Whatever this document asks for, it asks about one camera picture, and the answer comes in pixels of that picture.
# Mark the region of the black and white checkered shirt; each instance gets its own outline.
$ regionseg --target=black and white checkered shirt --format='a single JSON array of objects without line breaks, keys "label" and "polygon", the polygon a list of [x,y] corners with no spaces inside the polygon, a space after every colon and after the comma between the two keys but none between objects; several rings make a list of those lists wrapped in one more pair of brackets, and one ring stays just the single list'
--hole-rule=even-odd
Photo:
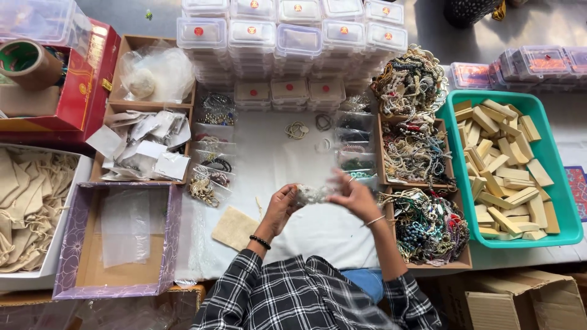
[{"label": "black and white checkered shirt", "polygon": [[436,310],[409,273],[384,282],[387,316],[357,285],[321,257],[261,267],[243,250],[212,287],[196,329],[438,329]]}]

